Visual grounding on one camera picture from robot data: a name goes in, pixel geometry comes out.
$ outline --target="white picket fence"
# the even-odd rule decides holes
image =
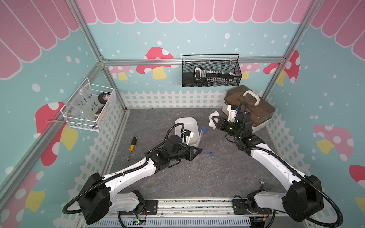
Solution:
[[[275,103],[272,103],[271,100],[272,97],[266,99],[269,104],[274,106]],[[271,140],[274,143],[278,155],[291,166],[309,176],[309,167],[311,165],[305,164],[303,161],[304,154],[299,153],[299,145],[294,144],[294,136],[289,135],[290,129],[285,128],[285,121],[281,120],[281,114],[278,114],[277,108],[273,117],[266,124],[266,128],[269,132]]]
[[[111,108],[106,117],[103,128],[98,132],[98,137],[94,138],[94,145],[90,146],[90,155],[85,156],[85,165],[80,166],[81,174],[75,179],[75,187],[68,191],[69,200],[77,196],[87,179],[94,173],[100,172],[101,168],[108,156],[109,148],[116,135],[116,129],[123,115],[123,109],[117,102]],[[73,204],[69,210],[77,209],[77,203]],[[61,216],[53,221],[55,228],[72,228],[76,222],[76,216],[61,214]]]
[[[120,93],[125,105],[129,108],[173,108],[173,107],[200,107],[200,108],[209,108],[209,107],[222,107],[224,103],[224,97],[226,96],[226,91],[219,93],[216,91],[212,93],[209,91],[208,93],[204,93],[201,91],[200,93],[194,91],[190,93],[189,91],[186,93],[178,92],[175,93],[172,91],[168,93],[165,91],[164,93],[145,93],[142,92],[134,94],[128,92],[127,94]]]

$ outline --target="plastic tube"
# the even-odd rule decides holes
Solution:
[[[205,127],[203,127],[200,131],[200,134],[199,134],[199,139],[198,139],[198,142],[196,143],[195,147],[199,147],[199,144],[200,144],[200,141],[201,141],[201,138],[204,134],[204,131],[205,131]]]

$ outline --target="brown plastic toolbox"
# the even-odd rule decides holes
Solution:
[[[247,102],[247,112],[251,113],[253,126],[257,127],[273,116],[275,108],[262,98],[260,98],[259,104],[255,106],[256,98],[254,98],[251,94],[247,94],[245,97],[243,96],[243,94],[248,90],[250,89],[245,85],[240,85],[234,89],[228,90],[224,101],[228,105],[239,105],[242,100],[245,100]]]

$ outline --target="white cloth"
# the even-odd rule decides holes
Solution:
[[[215,126],[215,124],[214,124],[214,122],[213,122],[213,120],[212,120],[212,117],[213,116],[219,116],[219,112],[217,112],[217,111],[215,111],[215,112],[213,112],[213,113],[211,113],[210,115],[209,115],[209,127],[212,127],[213,129],[215,129],[216,128],[216,126]]]

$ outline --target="mushroom illustration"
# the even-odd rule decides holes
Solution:
[[[349,173],[361,187],[365,188],[365,167],[358,165],[351,165]]]
[[[267,67],[265,67],[263,72],[265,74],[274,73],[277,66],[278,66],[277,63],[272,63],[272,64],[268,65]],[[294,83],[298,78],[299,68],[300,68],[299,52],[297,50],[295,50],[293,55],[291,56],[289,62],[285,66],[284,70],[281,72],[281,74],[280,74],[280,76],[279,76],[276,83],[278,85],[283,86],[284,85],[284,79],[285,79],[286,75],[289,76],[290,82]]]
[[[261,66],[258,63],[244,63],[239,66],[242,72],[242,79],[248,79],[250,77],[250,71],[260,72]]]
[[[134,73],[134,70],[131,66],[110,66],[109,71],[113,78],[116,78],[118,75],[118,79],[120,81],[128,80],[125,72]]]
[[[351,133],[346,128],[316,125],[314,131],[313,136],[319,135],[324,138],[322,141],[317,142],[323,153],[328,154],[330,150],[336,148],[341,160],[344,162],[352,156],[354,141]]]
[[[35,122],[37,126],[38,137],[47,127],[49,121],[53,120],[55,115],[62,108],[64,103],[55,102],[42,106],[35,114]],[[53,164],[58,155],[60,142],[62,142],[68,150],[71,150],[75,145],[78,138],[78,131],[71,129],[66,123],[61,127],[55,137],[52,139],[51,143],[45,149],[41,155],[41,161],[44,166],[50,166]]]
[[[174,57],[168,51],[161,47],[151,47],[147,52],[144,59],[173,59]],[[152,78],[155,80],[165,79],[166,73],[164,67],[177,68],[178,65],[150,65],[150,66],[137,66],[137,72],[140,74],[145,74],[153,71]]]
[[[25,208],[30,209],[32,212],[38,210],[46,193],[45,191],[36,192],[32,189],[43,175],[43,171],[33,171],[27,175],[1,211],[1,225],[3,228],[18,228],[22,223]]]

